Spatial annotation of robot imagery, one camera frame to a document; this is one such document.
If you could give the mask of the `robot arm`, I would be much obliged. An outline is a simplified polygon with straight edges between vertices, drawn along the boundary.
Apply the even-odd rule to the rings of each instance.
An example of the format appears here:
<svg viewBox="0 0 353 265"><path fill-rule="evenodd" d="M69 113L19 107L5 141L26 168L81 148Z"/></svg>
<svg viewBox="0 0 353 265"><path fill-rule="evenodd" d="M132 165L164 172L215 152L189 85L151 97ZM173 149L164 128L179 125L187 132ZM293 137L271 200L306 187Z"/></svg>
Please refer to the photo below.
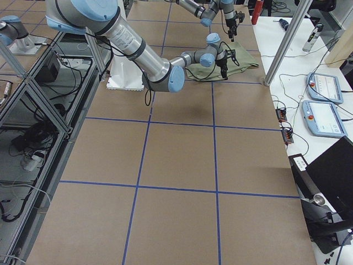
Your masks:
<svg viewBox="0 0 353 265"><path fill-rule="evenodd" d="M185 68L195 63L218 66L226 79L227 60L236 59L233 50L223 48L217 33L207 36L204 49L185 51L172 60L161 58L122 17L117 1L47 1L46 20L49 27L61 32L83 35L90 29L96 36L106 37L142 69L143 84L155 92L180 91Z"/></svg>
<svg viewBox="0 0 353 265"><path fill-rule="evenodd" d="M209 1L208 8L205 8L201 3L191 0L175 1L176 4L186 9L195 17L200 19L203 26L209 27L218 12L224 14L227 31L224 31L231 42L234 42L234 37L237 36L237 28L243 22L245 14L234 9L233 1Z"/></svg>

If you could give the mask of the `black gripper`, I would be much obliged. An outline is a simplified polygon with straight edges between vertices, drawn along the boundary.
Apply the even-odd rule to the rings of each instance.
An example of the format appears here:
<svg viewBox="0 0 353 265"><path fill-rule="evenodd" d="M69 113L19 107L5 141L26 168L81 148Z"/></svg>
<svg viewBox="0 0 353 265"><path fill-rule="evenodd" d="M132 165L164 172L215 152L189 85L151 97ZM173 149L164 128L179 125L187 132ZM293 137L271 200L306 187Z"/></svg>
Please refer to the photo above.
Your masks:
<svg viewBox="0 0 353 265"><path fill-rule="evenodd" d="M228 67L227 67L227 62L228 59L231 59L232 62L236 65L239 66L239 62L236 58L236 51L235 49L229 49L229 50L223 50L221 52L221 57L216 59L216 66L218 66L220 68L220 73L223 79L227 79L228 75L227 75L227 71L228 71Z"/></svg>
<svg viewBox="0 0 353 265"><path fill-rule="evenodd" d="M226 26L228 27L228 30L225 30L224 32L227 33L231 42L234 42L234 37L237 35L238 25L243 22L245 14L241 11L234 10L225 13L224 17L226 21Z"/></svg>

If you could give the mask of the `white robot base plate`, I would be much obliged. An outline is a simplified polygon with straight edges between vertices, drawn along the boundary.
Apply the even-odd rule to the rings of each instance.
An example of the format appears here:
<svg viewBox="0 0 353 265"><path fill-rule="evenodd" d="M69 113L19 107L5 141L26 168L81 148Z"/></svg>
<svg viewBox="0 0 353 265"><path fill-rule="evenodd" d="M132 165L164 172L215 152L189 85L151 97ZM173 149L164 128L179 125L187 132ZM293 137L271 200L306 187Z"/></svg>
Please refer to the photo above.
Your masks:
<svg viewBox="0 0 353 265"><path fill-rule="evenodd" d="M107 89L125 91L143 91L142 72L126 57L114 55L110 76L107 82Z"/></svg>

